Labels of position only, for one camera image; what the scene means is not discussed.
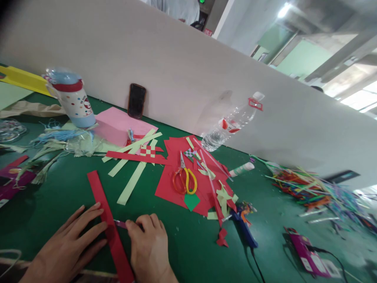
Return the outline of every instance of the cartoon water bottle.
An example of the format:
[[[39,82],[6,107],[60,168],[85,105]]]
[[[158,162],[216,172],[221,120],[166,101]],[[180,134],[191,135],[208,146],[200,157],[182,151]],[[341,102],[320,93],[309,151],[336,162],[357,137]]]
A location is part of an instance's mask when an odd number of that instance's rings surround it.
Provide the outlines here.
[[[78,128],[95,124],[95,117],[81,76],[66,68],[48,68],[42,77],[48,92],[57,98],[72,123]]]

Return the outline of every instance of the clear plastic container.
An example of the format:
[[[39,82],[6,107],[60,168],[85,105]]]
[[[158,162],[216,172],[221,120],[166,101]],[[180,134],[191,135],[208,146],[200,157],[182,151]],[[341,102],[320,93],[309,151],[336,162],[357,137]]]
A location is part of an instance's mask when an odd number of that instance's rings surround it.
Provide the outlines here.
[[[252,98],[249,98],[248,104],[235,107],[228,116],[222,117],[218,124],[209,131],[201,141],[201,145],[207,151],[217,150],[226,140],[248,124],[254,118],[257,110],[263,111],[263,105],[260,103],[263,98],[264,94],[256,92]]]

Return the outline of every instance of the hand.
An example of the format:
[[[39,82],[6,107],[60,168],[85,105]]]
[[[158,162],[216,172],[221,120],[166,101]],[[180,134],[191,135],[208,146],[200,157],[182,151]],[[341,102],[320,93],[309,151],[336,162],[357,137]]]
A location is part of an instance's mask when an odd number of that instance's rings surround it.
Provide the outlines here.
[[[138,283],[178,283],[168,257],[168,235],[156,214],[126,221],[131,238],[131,265]]]
[[[99,202],[96,203],[79,216],[84,211],[84,206],[81,206],[43,246],[20,283],[70,282],[107,243],[107,240],[103,239],[83,253],[94,239],[106,230],[106,222],[95,225],[79,237],[88,223],[102,214],[103,209],[98,209],[100,205]]]

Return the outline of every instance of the bottle label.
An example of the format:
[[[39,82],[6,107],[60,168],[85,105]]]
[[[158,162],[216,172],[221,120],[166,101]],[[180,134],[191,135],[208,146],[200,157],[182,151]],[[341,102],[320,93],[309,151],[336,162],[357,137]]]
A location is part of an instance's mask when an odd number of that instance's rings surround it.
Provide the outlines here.
[[[234,134],[235,132],[238,132],[241,130],[240,125],[236,123],[236,121],[231,120],[230,123],[225,120],[225,118],[222,118],[220,120],[221,127],[230,132],[231,134]]]

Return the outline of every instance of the smartphone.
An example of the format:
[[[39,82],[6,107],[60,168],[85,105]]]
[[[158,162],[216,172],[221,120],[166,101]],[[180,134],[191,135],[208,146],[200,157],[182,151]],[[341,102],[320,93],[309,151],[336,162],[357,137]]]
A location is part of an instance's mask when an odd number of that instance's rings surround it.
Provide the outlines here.
[[[136,119],[141,119],[141,117],[143,116],[145,96],[145,87],[133,83],[130,85],[130,95],[128,97],[127,110],[129,116]]]

